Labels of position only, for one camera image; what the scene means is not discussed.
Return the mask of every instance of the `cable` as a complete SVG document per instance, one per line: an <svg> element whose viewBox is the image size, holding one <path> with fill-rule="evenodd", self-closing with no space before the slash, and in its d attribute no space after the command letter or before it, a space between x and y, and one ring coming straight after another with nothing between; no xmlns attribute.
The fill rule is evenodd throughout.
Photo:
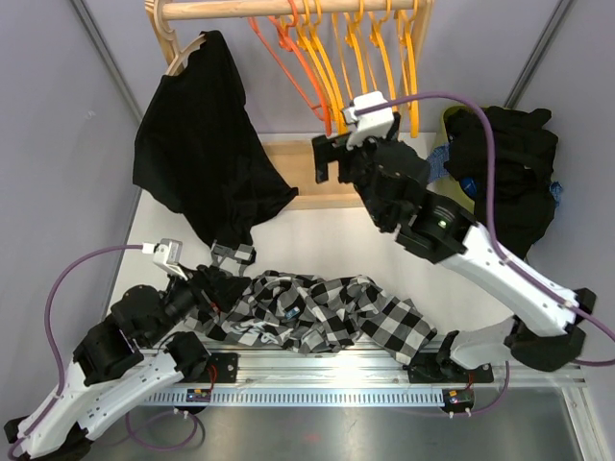
<svg viewBox="0 0 615 461"><path fill-rule="evenodd" d="M474 385L474 373L470 372L468 374L468 385L463 389L464 391L469 390Z"/></svg>
<svg viewBox="0 0 615 461"><path fill-rule="evenodd" d="M170 414L175 414L175 411L165 412L165 413L162 413L162 414L164 415L164 414L169 414L169 413ZM128 431L128 437L133 439L133 441L135 441L137 444L139 444L142 447L144 447L145 449L149 449L151 451L167 453L169 451L176 451L178 449L183 449L186 445L188 445L190 443L190 441L196 435L196 432L197 432L199 427L201 427L201 430L203 431L203 439L202 440L205 441L205 427L203 426L203 423L201 422L201 420L199 420L196 416L191 415L188 412L184 412L184 415L189 417L192 420L192 422L194 423L194 427L192 428L192 431L190 432L190 434L182 442L180 442L177 445L172 445L171 447L157 447L156 445L148 444L147 442L144 442L143 440L139 439L138 436L136 435L136 433L139 430L141 430L143 428L143 426L139 427L138 429L133 429L133 427L131 425L131 414L130 414L130 412L126 413L126 416L124 417L124 421L126 422L126 430Z"/></svg>
<svg viewBox="0 0 615 461"><path fill-rule="evenodd" d="M472 412L473 416L484 415L485 413L488 413L489 411L495 410L498 406L502 404L502 401L504 400L504 396L506 395L506 392L508 392L508 386L510 385L510 364L508 362L505 362L504 366L506 368L506 376L504 377L504 386L502 387L502 392L500 393L500 395L496 397L495 400L493 400L491 403L489 403L484 408L480 408L476 411L473 411Z"/></svg>
<svg viewBox="0 0 615 461"><path fill-rule="evenodd" d="M147 420L143 425L139 426L137 429L133 430L133 433L138 433L140 430L149 427L150 425L152 425L153 423L155 423L158 420L162 420L164 418L167 418L169 416L175 416L178 413L176 413L175 410L170 410L170 411L164 411L162 413L159 413L158 415L154 415L153 417L151 417L149 420ZM199 442L198 447L202 446L205 443L205 438L206 438L206 431L205 431L205 426L203 425L203 423L201 422L201 420L199 420L198 418L196 418L196 422L194 420L192 420L192 422L194 422L195 424L197 424L200 428L201 428L201 441ZM123 443L131 440L132 437L130 434L126 435L125 437L123 437L122 439L118 440L117 442L112 442L110 444L106 444L104 442L100 442L97 441L96 445L99 445L101 447L105 447L105 448L113 448L113 447L117 447L119 445L122 445Z"/></svg>
<svg viewBox="0 0 615 461"><path fill-rule="evenodd" d="M49 292L49 296L47 297L47 303L45 304L44 324L45 324L45 335L47 336L47 342L49 343L49 347L51 348L51 353L54 355L54 360L56 361L56 366L58 367L58 390L56 391L56 396L53 399L49 400L49 403L47 403L47 406L43 408L43 410L40 412L38 417L32 422L30 427L24 430L24 433L23 433L24 437L17 439L17 441L14 444L12 444L11 447L9 448L9 452L7 453L7 455L9 456L9 459L11 459L12 461L18 459L14 455L14 452L17 449L17 447L19 447L22 444L22 442L26 440L26 437L28 437L38 427L38 425L42 422L45 416L49 414L51 409L56 404L56 401L58 401L58 399L62 395L62 392L64 390L64 385L66 383L66 376L64 375L64 365L62 363L62 356L60 355L60 350L58 349L58 345L54 338L54 334L51 330L51 304L56 296L56 293L58 292L58 288L60 288L60 284L66 278L66 276L70 274L70 272L73 269L79 266L82 262L92 259L95 256L104 255L106 253L111 253L111 252L122 252L124 250L141 250L142 248L143 248L142 245L118 245L114 247L103 248L95 252L89 253L85 256L82 256L76 261L69 264L68 267L66 267L66 269L62 271L62 273L60 274L56 282L51 287L51 291Z"/></svg>
<svg viewBox="0 0 615 461"><path fill-rule="evenodd" d="M412 101L421 101L423 99L450 99L452 101L457 101L469 109L476 115L482 124L482 128L484 129L484 136L487 145L487 229L489 231L489 238L491 240L491 245L493 246L493 250L498 255L498 257L502 260L502 263L506 264L510 269L512 269L515 273L517 273L522 279L527 281L530 285L549 296L556 303L560 304L562 307L566 307L573 311L575 314L579 315L583 319L587 320L591 324L593 324L600 331L604 332L610 339L615 342L615 332L612 329L607 327L601 321L597 320L594 316L586 314L581 309L571 305L569 302L564 300L561 296L555 293L550 287L544 285L537 279L535 279L531 274L528 274L523 268L515 264L508 258L508 255L502 250L500 243L498 242L498 237L496 235L496 225L495 225L495 189L496 189L496 149L495 149L495 138L493 135L493 130L491 129L491 124L489 123L489 119L482 109L469 99L458 96L456 94L450 93L448 91L430 91L426 93L418 93L411 94L402 98L395 99L393 101L388 101L386 103L378 104L372 106L371 108L359 109L356 111L356 115L364 115L366 113L375 112L376 110L389 109L394 106L399 106L400 104L410 103ZM575 360L573 363L578 365L584 365L586 367L608 367L610 365L615 365L615 359L612 360L604 360L604 361L593 361L593 360Z"/></svg>
<svg viewBox="0 0 615 461"><path fill-rule="evenodd" d="M606 336L611 338L613 342L615 342L615 333L613 332L613 330L607 327L605 324L603 324L596 317L594 317L593 315L589 315L587 312L585 312L582 309L579 309L578 307L570 307L570 310L572 310L579 317L582 317L583 319L593 324L597 329L602 331L604 334L606 334ZM598 368L610 367L612 365L615 365L615 358L611 360L598 360L598 361L577 359L577 360L574 360L574 363L576 363L577 365L583 365L585 367L598 367Z"/></svg>
<svg viewBox="0 0 615 461"><path fill-rule="evenodd" d="M213 392L213 386L215 385L215 381L218 379L218 369L215 365L211 364L208 366L209 380L211 381L211 386L209 387L209 395Z"/></svg>

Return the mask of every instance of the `wooden hanger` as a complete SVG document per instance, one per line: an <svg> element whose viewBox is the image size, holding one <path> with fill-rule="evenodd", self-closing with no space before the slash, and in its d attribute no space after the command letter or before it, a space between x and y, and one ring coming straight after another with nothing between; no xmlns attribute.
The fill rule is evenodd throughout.
<svg viewBox="0 0 615 461"><path fill-rule="evenodd" d="M203 43L205 43L206 38L205 34L200 34L197 36L192 42L186 46L182 51L180 51L175 58L171 61L164 75L177 75L181 72L181 67L183 67L183 63L185 59L188 57L190 53L198 50Z"/></svg>
<svg viewBox="0 0 615 461"><path fill-rule="evenodd" d="M167 64L170 64L180 52L180 42L177 39L175 29L169 26L168 21L163 17L162 8L173 0L145 0L145 11L147 12L154 33L160 44L160 49Z"/></svg>

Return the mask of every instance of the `wooden rod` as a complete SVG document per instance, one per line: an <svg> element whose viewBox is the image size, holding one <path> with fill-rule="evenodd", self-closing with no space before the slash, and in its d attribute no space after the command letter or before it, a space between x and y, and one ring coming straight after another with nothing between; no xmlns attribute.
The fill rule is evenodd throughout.
<svg viewBox="0 0 615 461"><path fill-rule="evenodd" d="M316 12L316 3L309 8ZM295 0L299 13L305 12L304 2ZM323 12L357 12L358 0L322 0ZM393 0L393 10L412 10L414 0ZM386 0L364 0L366 12L386 10ZM213 19L216 17L251 17L292 14L288 0L216 0L211 2L167 3L162 18L167 21L183 19Z"/></svg>

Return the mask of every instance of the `metal track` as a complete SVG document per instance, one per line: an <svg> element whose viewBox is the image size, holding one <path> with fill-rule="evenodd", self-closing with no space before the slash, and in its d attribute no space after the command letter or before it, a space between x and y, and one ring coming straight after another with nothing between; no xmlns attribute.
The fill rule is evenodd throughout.
<svg viewBox="0 0 615 461"><path fill-rule="evenodd" d="M587 461L613 459L608 452L600 424L596 421L589 404L587 389L562 389L562 394L583 459Z"/></svg>
<svg viewBox="0 0 615 461"><path fill-rule="evenodd" d="M407 372L386 351L369 338L361 338L351 348L339 353L301 355L276 348L250 349L202 338L210 352L239 354L237 388L265 389L412 389ZM426 351L437 351L436 339ZM580 367L568 365L555 373L542 373L512 362L510 387L579 388L585 387ZM499 388L504 381L504 366L494 366L496 381L476 384L477 388ZM206 383L195 384L208 387ZM430 388L451 388L454 384L433 384Z"/></svg>
<svg viewBox="0 0 615 461"><path fill-rule="evenodd" d="M151 396L146 406L345 406L345 407L434 407L443 406L438 389L237 389L217 387L209 402L186 399L185 384Z"/></svg>

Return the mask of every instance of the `clothes hanger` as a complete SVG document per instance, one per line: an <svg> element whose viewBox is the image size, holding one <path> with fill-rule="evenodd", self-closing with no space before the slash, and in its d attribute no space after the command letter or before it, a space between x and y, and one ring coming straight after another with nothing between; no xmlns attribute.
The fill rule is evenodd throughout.
<svg viewBox="0 0 615 461"><path fill-rule="evenodd" d="M311 45L314 50L320 55L320 58L325 65L325 69L327 70L327 75L329 77L329 82L331 84L333 95L335 97L335 102L337 105L337 109L339 110L339 116L341 123L337 127L337 132L340 134L344 134L348 131L345 121L341 115L341 110L344 109L344 100L342 99L342 93L339 89L339 83L337 82L337 76L333 71L333 67L331 65L331 61L329 60L329 56L327 55L327 51L320 41L320 37L318 36L318 26L323 20L323 11L322 6L320 4L320 0L314 0L316 4L316 22L312 22L309 24L309 38L311 40Z"/></svg>
<svg viewBox="0 0 615 461"><path fill-rule="evenodd" d="M294 41L288 35L288 28L289 27L294 27L299 22L299 13L297 12L297 7L295 6L294 2L292 2L291 0L288 0L288 3L290 4L292 12L293 12L293 21L292 21L292 23L290 23L290 24L281 24L281 21L277 20L274 16L268 16L267 19L269 19L269 21L276 27L276 30L278 31L278 38L279 38L280 46L284 50L285 49L290 50L297 57L297 60L299 61L301 66L304 68L304 71L306 72L306 75L309 78L309 81L311 82L312 86L314 87L314 90L316 91L316 95L318 97L318 101L319 101L320 104L314 104L314 103L312 103L310 101L309 97L303 91L301 86L297 83L297 81L292 76L292 74L290 73L288 68L284 65L284 63L283 63L282 59L280 58L280 56L278 56L278 54L275 52L273 47L269 44L269 42L262 35L262 33L260 31L260 28L258 27L258 23L257 23L256 19L254 17L249 17L248 18L248 22L249 22L250 27L252 28L252 30L255 32L255 34L258 36L258 38L260 39L262 44L267 49L267 51L269 51L269 53L271 54L273 59L282 68L282 71L284 72L284 74L286 74L286 77L288 77L288 80L290 80L290 82L293 84L293 86L295 86L297 91L299 91L299 94L304 99L304 101L306 101L307 105L312 110L314 115L316 115L316 117L319 120L324 121L324 123L325 123L325 133L327 135L331 135L331 133L332 133L331 115L330 115L328 107L327 107L327 99L326 99L325 95L323 94L322 88L320 87L316 77L314 76L313 72L309 68L308 63L306 62L306 60L304 59L303 55L301 54L301 51L297 48L297 46L295 45Z"/></svg>
<svg viewBox="0 0 615 461"><path fill-rule="evenodd" d="M416 78L416 62L414 60L414 48L410 30L412 21L416 17L418 10L418 0L414 0L413 14L411 18L403 10L395 12L397 23L397 36L400 48L400 60L402 61L402 77L404 80L404 91L406 95L416 94L418 92ZM404 59L404 49L406 49L407 60ZM417 137L419 134L419 105L418 101L413 101L409 105L410 115L410 136Z"/></svg>
<svg viewBox="0 0 615 461"><path fill-rule="evenodd" d="M354 32L357 35L358 42L358 51L363 56L363 51L365 51L364 62L367 64L367 71L369 73L370 80L372 81L372 89L374 91L378 90L378 84L376 83L376 77L374 76L374 69L372 68L372 62L369 59L369 53L367 52L367 48L365 47L365 40L363 40L363 32L361 31L361 21L363 20L363 10L365 7L364 0L359 0L358 14L353 15L353 26Z"/></svg>
<svg viewBox="0 0 615 461"><path fill-rule="evenodd" d="M386 46L384 46L384 39L382 38L381 26L386 21L388 21L391 16L391 9L393 6L393 0L386 0L386 14L380 19L376 20L376 15L373 12L369 12L369 18L372 21L372 32L369 36L370 41L378 48L381 52L382 57L382 65L384 67L384 74L386 75L386 83L388 85L388 93L389 99L396 99L396 91L395 91L395 82L393 79L393 71L391 69L391 61L388 58L388 53L386 52Z"/></svg>
<svg viewBox="0 0 615 461"><path fill-rule="evenodd" d="M331 83L329 82L329 77L325 72L320 60L318 59L318 55L314 50L311 39L309 38L310 30L309 26L311 26L311 13L309 10L309 1L304 0L304 8L306 12L303 15L303 20L299 22L295 30L297 31L297 45L307 51L307 55L311 59L312 65L316 72L318 73L318 78L322 86L325 88L327 93L327 99L329 101L328 109L331 108L333 121L335 122L336 128L339 130L344 122L342 120L341 108L337 105L337 100L335 98L335 94L333 92Z"/></svg>
<svg viewBox="0 0 615 461"><path fill-rule="evenodd" d="M145 11L149 15L154 33L160 44L166 62L170 64L180 53L180 42L175 29L162 17L164 5L172 0L145 0Z"/></svg>
<svg viewBox="0 0 615 461"><path fill-rule="evenodd" d="M358 17L359 21L354 21L350 15L345 12L344 18L346 19L346 43L353 49L355 52L355 59L357 60L357 68L358 68L358 79L361 83L361 93L369 92L367 88L367 80L365 79L365 68L363 67L363 56L361 55L361 50L358 47L358 39L357 39L357 23L360 22L360 19L363 18L363 0L359 0L358 7Z"/></svg>
<svg viewBox="0 0 615 461"><path fill-rule="evenodd" d="M335 35L335 43L337 44L337 54L339 55L339 61L342 64L342 74L344 76L344 83L346 84L346 90L348 91L348 101L352 101L353 97L353 89L350 85L350 80L348 79L348 72L346 71L346 61L344 60L344 50L342 49L342 40L339 38L339 28L337 26L337 13L333 12L331 14L331 22L333 25L333 34Z"/></svg>
<svg viewBox="0 0 615 461"><path fill-rule="evenodd" d="M180 51L175 58L171 61L164 75L177 75L180 70L180 67L184 63L185 59L188 57L190 53L198 50L203 43L205 43L206 37L205 34L200 34L197 36L192 42L187 45L182 51Z"/></svg>

